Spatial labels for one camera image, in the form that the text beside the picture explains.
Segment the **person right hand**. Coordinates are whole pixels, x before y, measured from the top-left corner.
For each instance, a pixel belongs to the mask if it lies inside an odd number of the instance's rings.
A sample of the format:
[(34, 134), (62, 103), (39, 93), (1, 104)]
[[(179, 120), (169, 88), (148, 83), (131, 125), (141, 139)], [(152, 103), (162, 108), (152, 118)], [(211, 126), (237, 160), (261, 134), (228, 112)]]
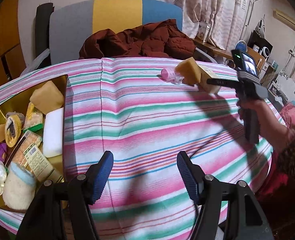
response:
[(247, 109), (254, 110), (258, 115), (260, 135), (268, 140), (269, 136), (272, 133), (272, 128), (276, 120), (273, 111), (264, 100), (253, 100), (253, 99), (244, 99), (237, 102), (237, 106), (240, 107), (238, 110), (239, 118), (245, 122), (245, 111)]

